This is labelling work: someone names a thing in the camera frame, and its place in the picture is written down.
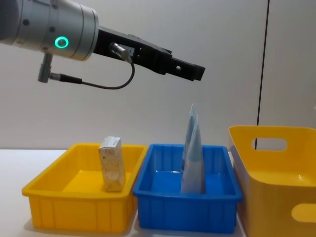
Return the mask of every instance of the white table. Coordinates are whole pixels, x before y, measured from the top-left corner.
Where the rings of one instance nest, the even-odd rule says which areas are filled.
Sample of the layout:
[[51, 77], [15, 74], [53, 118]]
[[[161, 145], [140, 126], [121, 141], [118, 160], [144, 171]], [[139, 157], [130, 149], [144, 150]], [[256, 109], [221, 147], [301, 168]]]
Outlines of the white table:
[[[32, 226], [29, 200], [21, 190], [48, 167], [64, 151], [0, 150], [0, 233], [3, 237], [109, 237], [112, 235], [72, 232], [43, 232]], [[189, 232], [143, 230], [137, 215], [130, 230], [116, 237], [246, 237], [237, 220], [233, 235], [212, 235]]]

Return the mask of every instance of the green led ring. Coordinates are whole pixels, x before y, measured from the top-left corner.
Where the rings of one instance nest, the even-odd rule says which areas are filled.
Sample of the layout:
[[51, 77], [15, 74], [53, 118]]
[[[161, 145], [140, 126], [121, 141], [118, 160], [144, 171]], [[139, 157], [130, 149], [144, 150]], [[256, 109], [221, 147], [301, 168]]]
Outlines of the green led ring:
[[[64, 46], [61, 46], [61, 45], [59, 44], [59, 42], [60, 42], [61, 40], [64, 40], [64, 41], [65, 41], [66, 44], [65, 44]], [[64, 36], [60, 36], [60, 37], [58, 37], [58, 38], [55, 40], [55, 46], [56, 46], [57, 48], [67, 48], [68, 45], [69, 45], [69, 40], [68, 40], [66, 37], [64, 37]]]

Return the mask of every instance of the plastic bag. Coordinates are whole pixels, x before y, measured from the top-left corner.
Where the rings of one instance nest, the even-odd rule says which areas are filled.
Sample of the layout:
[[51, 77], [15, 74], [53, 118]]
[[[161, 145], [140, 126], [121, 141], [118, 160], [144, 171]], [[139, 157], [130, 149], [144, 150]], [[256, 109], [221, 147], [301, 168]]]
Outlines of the plastic bag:
[[186, 163], [188, 148], [189, 148], [189, 144], [190, 144], [190, 140], [191, 140], [191, 136], [192, 136], [192, 132], [193, 132], [193, 128], [194, 128], [194, 124], [195, 124], [196, 120], [197, 120], [197, 115], [196, 115], [195, 109], [192, 105], [191, 110], [190, 110], [190, 119], [189, 119], [187, 134], [186, 134], [186, 141], [184, 144], [184, 150], [183, 150], [183, 154], [182, 154], [182, 163], [181, 163], [181, 173], [182, 174], [183, 174], [184, 166]]
[[198, 116], [194, 124], [181, 182], [182, 193], [205, 193], [205, 173]]

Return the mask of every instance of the white wall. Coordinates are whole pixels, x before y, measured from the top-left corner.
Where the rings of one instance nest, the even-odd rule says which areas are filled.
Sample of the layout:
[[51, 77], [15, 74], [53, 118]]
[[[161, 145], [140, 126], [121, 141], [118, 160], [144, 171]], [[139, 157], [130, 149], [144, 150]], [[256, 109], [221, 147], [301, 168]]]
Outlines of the white wall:
[[[205, 144], [228, 145], [228, 127], [255, 124], [266, 20], [264, 0], [78, 0], [100, 24], [173, 51], [206, 67], [202, 82], [136, 66], [133, 83], [106, 91], [37, 82], [42, 55], [0, 45], [0, 148], [66, 148], [101, 142], [183, 143], [192, 103]], [[130, 75], [120, 61], [55, 57], [53, 71], [104, 85]]]
[[271, 0], [260, 124], [316, 126], [315, 23], [315, 0]]

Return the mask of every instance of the metal cylinder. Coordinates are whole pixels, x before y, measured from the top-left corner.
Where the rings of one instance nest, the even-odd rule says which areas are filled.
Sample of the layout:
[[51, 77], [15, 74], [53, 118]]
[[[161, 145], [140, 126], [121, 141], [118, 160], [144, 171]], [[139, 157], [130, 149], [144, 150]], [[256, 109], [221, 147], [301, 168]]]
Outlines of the metal cylinder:
[[43, 62], [39, 69], [38, 81], [47, 83], [49, 80], [51, 61], [53, 60], [53, 55], [46, 53], [43, 58]]
[[119, 44], [113, 42], [110, 45], [110, 51], [114, 54], [116, 54], [118, 57], [120, 57], [121, 59], [123, 59], [124, 61], [131, 63], [131, 58], [129, 56], [129, 52], [127, 49], [123, 48], [122, 46], [120, 46]]
[[70, 0], [0, 1], [0, 43], [86, 60], [98, 29], [96, 12]]

